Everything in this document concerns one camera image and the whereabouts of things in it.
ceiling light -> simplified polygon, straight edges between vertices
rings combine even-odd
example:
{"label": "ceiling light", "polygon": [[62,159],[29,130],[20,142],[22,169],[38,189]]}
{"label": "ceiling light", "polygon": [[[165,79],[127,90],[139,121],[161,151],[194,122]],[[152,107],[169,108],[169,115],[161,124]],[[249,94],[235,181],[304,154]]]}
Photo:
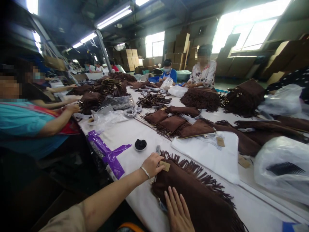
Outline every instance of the ceiling light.
{"label": "ceiling light", "polygon": [[79,42],[79,43],[73,45],[73,48],[78,48],[78,47],[81,46],[81,45],[83,45],[83,44],[82,44],[81,42]]}
{"label": "ceiling light", "polygon": [[131,5],[128,2],[125,5],[123,5],[122,7],[120,7],[114,13],[111,13],[109,16],[104,17],[103,19],[99,20],[96,23],[97,28],[101,30],[102,28],[116,22],[117,20],[125,17],[126,15],[128,15],[130,13],[132,13],[132,10],[131,10]]}
{"label": "ceiling light", "polygon": [[97,36],[97,34],[91,33],[90,35],[88,35],[88,36],[86,36],[85,38],[81,39],[80,42],[84,44],[85,42],[87,42],[87,41],[93,39],[93,38],[96,37],[96,36]]}
{"label": "ceiling light", "polygon": [[27,9],[30,13],[37,15],[38,14],[38,0],[26,0]]}
{"label": "ceiling light", "polygon": [[145,4],[146,2],[149,2],[150,0],[136,0],[135,4],[138,6],[141,6],[143,4]]}

fluorescent light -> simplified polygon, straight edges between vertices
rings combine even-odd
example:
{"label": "fluorescent light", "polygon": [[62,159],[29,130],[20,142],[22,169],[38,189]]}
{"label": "fluorescent light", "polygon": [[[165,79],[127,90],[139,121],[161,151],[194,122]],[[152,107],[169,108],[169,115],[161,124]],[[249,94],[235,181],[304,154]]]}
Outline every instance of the fluorescent light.
{"label": "fluorescent light", "polygon": [[87,42],[87,41],[93,39],[93,38],[96,37],[96,36],[97,36],[97,34],[91,33],[90,35],[88,35],[88,36],[86,36],[85,38],[81,39],[80,42],[84,44],[85,42]]}
{"label": "fluorescent light", "polygon": [[135,4],[138,5],[138,6],[141,6],[147,2],[149,2],[150,0],[136,0],[135,1]]}
{"label": "fluorescent light", "polygon": [[83,44],[82,44],[81,42],[79,42],[79,43],[73,45],[73,48],[78,48],[78,47],[81,46],[81,45],[83,45]]}
{"label": "fluorescent light", "polygon": [[125,7],[123,10],[119,11],[118,13],[114,14],[113,16],[109,17],[108,19],[102,21],[101,23],[97,24],[97,28],[101,30],[102,28],[116,22],[117,20],[123,18],[124,16],[132,13],[130,6]]}
{"label": "fluorescent light", "polygon": [[35,15],[38,14],[38,6],[39,6],[38,0],[26,0],[26,5],[30,13]]}

polka dot clothing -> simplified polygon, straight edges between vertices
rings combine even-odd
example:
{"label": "polka dot clothing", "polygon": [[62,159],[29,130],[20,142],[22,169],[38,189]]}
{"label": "polka dot clothing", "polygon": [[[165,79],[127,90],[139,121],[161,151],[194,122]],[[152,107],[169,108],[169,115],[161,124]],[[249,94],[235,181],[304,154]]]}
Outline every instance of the polka dot clothing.
{"label": "polka dot clothing", "polygon": [[309,66],[283,76],[278,82],[269,85],[266,91],[268,93],[269,91],[278,90],[288,84],[297,84],[304,87],[300,98],[306,104],[309,104]]}

brown suede handbag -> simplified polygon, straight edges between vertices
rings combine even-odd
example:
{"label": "brown suede handbag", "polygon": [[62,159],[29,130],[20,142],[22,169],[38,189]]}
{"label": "brown suede handbag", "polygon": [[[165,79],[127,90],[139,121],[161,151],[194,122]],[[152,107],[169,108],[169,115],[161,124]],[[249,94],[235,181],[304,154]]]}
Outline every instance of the brown suede handbag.
{"label": "brown suede handbag", "polygon": [[186,200],[190,217],[196,232],[245,232],[245,226],[234,210],[232,197],[203,168],[194,162],[182,160],[179,156],[161,155],[170,164],[169,171],[157,174],[152,192],[158,201],[166,206],[164,191],[175,187]]}

bracelet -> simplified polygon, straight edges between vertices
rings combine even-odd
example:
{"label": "bracelet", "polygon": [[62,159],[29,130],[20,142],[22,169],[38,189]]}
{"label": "bracelet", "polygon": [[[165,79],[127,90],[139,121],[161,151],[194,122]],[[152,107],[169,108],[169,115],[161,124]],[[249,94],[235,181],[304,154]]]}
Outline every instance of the bracelet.
{"label": "bracelet", "polygon": [[148,176],[148,178],[150,179],[150,176],[149,176],[149,174],[148,174],[148,172],[146,171],[146,169],[144,169],[144,167],[143,166],[141,166],[141,169],[146,173],[146,175]]}

